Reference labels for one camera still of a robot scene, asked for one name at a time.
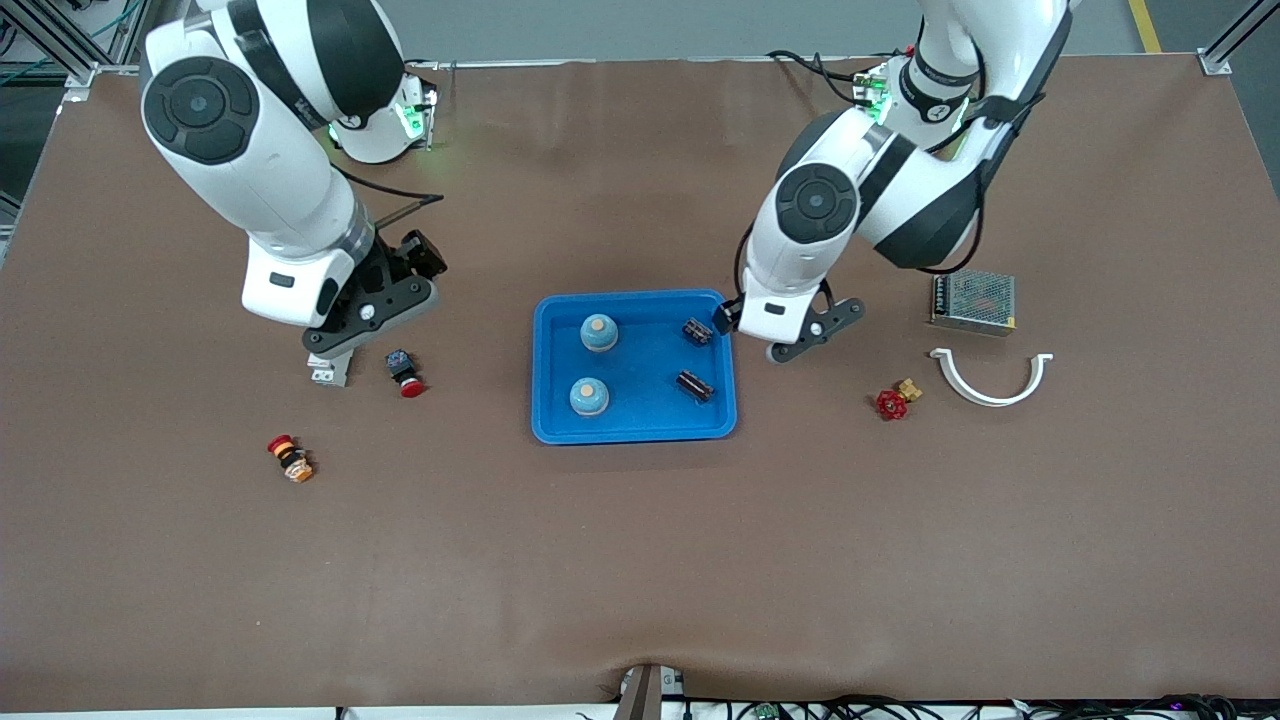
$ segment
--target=metal bracket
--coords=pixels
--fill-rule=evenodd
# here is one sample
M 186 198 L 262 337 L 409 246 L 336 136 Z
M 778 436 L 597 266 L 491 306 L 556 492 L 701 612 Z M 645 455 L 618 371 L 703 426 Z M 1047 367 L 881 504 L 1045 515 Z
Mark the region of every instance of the metal bracket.
M 772 363 L 790 363 L 819 345 L 827 345 L 833 334 L 860 320 L 864 311 L 863 301 L 856 297 L 841 300 L 824 313 L 809 307 L 795 343 L 774 342 L 765 350 L 764 356 Z
M 67 92 L 63 94 L 63 102 L 83 102 L 88 100 L 88 91 L 93 86 L 93 81 L 100 74 L 123 76 L 123 77 L 137 77 L 137 65 L 93 65 L 90 70 L 88 79 L 81 81 L 76 76 L 67 76 L 67 82 L 63 87 Z
M 348 350 L 332 360 L 325 360 L 314 354 L 307 356 L 307 366 L 311 368 L 311 382 L 317 386 L 347 387 L 347 368 L 351 366 L 351 356 L 355 352 L 355 350 Z
M 1231 74 L 1231 61 L 1230 60 L 1225 60 L 1224 59 L 1221 63 L 1213 63 L 1212 60 L 1208 59 L 1208 55 L 1206 55 L 1204 53 L 1206 53 L 1206 50 L 1203 47 L 1197 47 L 1196 49 L 1196 59 L 1201 61 L 1201 69 L 1204 70 L 1206 76 L 1229 76 L 1229 74 Z

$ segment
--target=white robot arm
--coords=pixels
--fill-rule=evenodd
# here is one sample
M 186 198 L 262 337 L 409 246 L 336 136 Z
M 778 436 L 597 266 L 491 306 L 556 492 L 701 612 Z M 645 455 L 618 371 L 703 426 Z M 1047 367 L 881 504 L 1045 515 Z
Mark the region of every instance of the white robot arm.
M 435 304 L 421 233 L 392 251 L 311 131 L 387 113 L 403 60 L 375 0 L 210 0 L 147 36 L 142 117 L 209 205 L 248 234 L 241 300 L 334 357 Z
M 856 106 L 810 123 L 745 238 L 742 293 L 718 324 L 772 341 L 776 361 L 860 316 L 856 302 L 812 309 L 855 232 L 900 268 L 937 265 L 961 245 L 1071 26 L 1066 0 L 919 1 L 924 26 L 914 54 L 888 63 L 879 123 Z M 978 79 L 984 94 L 969 104 Z M 955 155 L 933 156 L 951 136 Z

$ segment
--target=plastic tray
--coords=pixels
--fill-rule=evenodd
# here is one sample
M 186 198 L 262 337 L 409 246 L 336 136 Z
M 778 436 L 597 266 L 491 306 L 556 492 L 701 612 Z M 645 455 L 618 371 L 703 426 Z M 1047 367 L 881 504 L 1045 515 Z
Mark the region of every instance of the plastic tray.
M 547 445 L 604 445 L 714 439 L 737 424 L 733 352 L 730 338 L 716 333 L 708 345 L 685 338 L 689 318 L 712 325 L 724 301 L 714 290 L 662 290 L 553 295 L 534 310 L 534 388 L 531 424 Z M 589 315 L 604 313 L 618 323 L 618 343 L 607 352 L 582 346 L 579 329 Z M 716 388 L 698 402 L 676 384 L 689 370 Z M 609 407 L 582 418 L 568 404 L 579 378 L 593 377 L 609 388 Z

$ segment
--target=white curved bracket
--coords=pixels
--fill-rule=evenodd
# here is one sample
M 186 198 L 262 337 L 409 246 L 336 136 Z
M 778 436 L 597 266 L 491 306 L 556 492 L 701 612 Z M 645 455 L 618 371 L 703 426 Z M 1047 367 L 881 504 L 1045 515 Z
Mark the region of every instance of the white curved bracket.
M 1036 392 L 1039 387 L 1039 382 L 1044 378 L 1044 363 L 1053 359 L 1050 352 L 1041 352 L 1036 357 L 1032 357 L 1032 379 L 1027 383 L 1027 388 L 1023 392 L 1012 397 L 991 397 L 989 395 L 983 395 L 975 389 L 973 386 L 964 382 L 960 377 L 960 372 L 956 370 L 956 360 L 951 356 L 951 351 L 946 347 L 937 347 L 933 352 L 929 352 L 929 357 L 937 357 L 938 364 L 942 365 L 942 375 L 947 378 L 947 383 L 951 388 L 960 393 L 969 402 L 977 402 L 978 405 L 986 405 L 987 407 L 1006 407 L 1015 402 L 1027 400 L 1030 393 Z

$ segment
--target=wire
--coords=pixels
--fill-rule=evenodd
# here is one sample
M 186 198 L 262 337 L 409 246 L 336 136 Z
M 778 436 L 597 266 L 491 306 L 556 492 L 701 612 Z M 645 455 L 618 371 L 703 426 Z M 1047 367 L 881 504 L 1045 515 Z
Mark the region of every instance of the wire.
M 840 97 L 841 100 L 849 102 L 850 105 L 856 105 L 859 108 L 872 106 L 872 102 L 869 100 L 854 97 L 852 95 L 845 95 L 838 87 L 836 87 L 837 79 L 841 82 L 854 82 L 854 76 L 845 73 L 833 73 L 828 70 L 826 63 L 822 61 L 820 53 L 813 54 L 813 61 L 805 60 L 804 58 L 796 55 L 790 50 L 774 50 L 769 53 L 768 56 L 773 58 L 774 60 L 777 60 L 778 58 L 787 58 L 790 60 L 795 60 L 801 68 L 809 70 L 810 73 L 820 74 L 822 79 L 827 81 L 827 87 L 829 87 L 831 91 L 836 94 L 836 97 Z
M 800 55 L 796 55 L 795 53 L 792 53 L 790 50 L 774 50 L 773 53 L 767 54 L 767 56 L 768 58 L 773 58 L 774 60 L 777 60 L 778 58 L 786 58 L 788 60 L 795 60 L 795 63 L 797 65 L 800 65 L 801 68 L 809 70 L 810 73 L 824 74 L 818 65 L 812 64 L 809 60 L 801 58 Z M 838 79 L 838 81 L 844 81 L 844 82 L 854 82 L 854 76 L 850 76 L 850 74 L 844 74 L 844 73 L 826 73 L 826 74 L 828 74 L 833 79 Z
M 982 245 L 982 228 L 987 219 L 987 191 L 982 187 L 982 181 L 978 181 L 978 190 L 975 192 L 978 193 L 978 222 L 973 231 L 973 245 L 969 246 L 969 252 L 965 252 L 964 258 L 950 268 L 916 268 L 918 270 L 931 275 L 950 275 L 965 269 L 969 261 L 973 260 L 974 254 L 978 252 L 978 246 Z
M 755 229 L 755 220 L 746 225 L 746 232 L 742 233 L 742 240 L 737 241 L 737 252 L 733 254 L 733 290 L 737 291 L 737 296 L 742 297 L 742 250 L 746 249 L 746 241 L 751 237 L 751 231 Z
M 822 61 L 822 55 L 814 53 L 813 54 L 813 61 L 814 61 L 814 64 L 818 65 L 818 69 L 822 72 L 822 79 L 827 81 L 827 87 L 829 87 L 831 91 L 836 94 L 836 97 L 840 97 L 845 102 L 849 102 L 850 105 L 856 105 L 859 108 L 870 108 L 872 106 L 870 100 L 861 100 L 861 99 L 854 97 L 852 95 L 845 95 L 844 92 L 840 91 L 838 87 L 836 87 L 835 81 L 831 79 L 831 73 L 827 72 L 827 65 L 824 65 L 823 61 Z
M 831 283 L 827 282 L 827 278 L 822 278 L 822 282 L 818 283 L 818 290 L 822 291 L 822 296 L 827 299 L 827 310 L 836 307 L 836 296 L 832 295 Z
M 374 181 L 366 181 L 362 177 L 353 176 L 353 174 L 348 173 L 347 170 L 339 168 L 338 165 L 334 165 L 333 163 L 329 163 L 329 164 L 333 165 L 333 169 L 335 169 L 339 173 L 342 173 L 342 177 L 349 179 L 353 183 L 362 184 L 362 186 L 365 186 L 365 187 L 367 187 L 370 190 L 376 190 L 379 192 L 385 192 L 387 195 L 398 195 L 401 197 L 412 197 L 415 200 L 429 200 L 430 202 L 439 202 L 440 200 L 444 200 L 443 195 L 434 195 L 434 193 L 430 193 L 430 192 L 411 192 L 408 190 L 399 190 L 399 188 L 396 188 L 396 187 L 388 187 L 385 184 L 379 184 L 379 183 L 376 183 Z

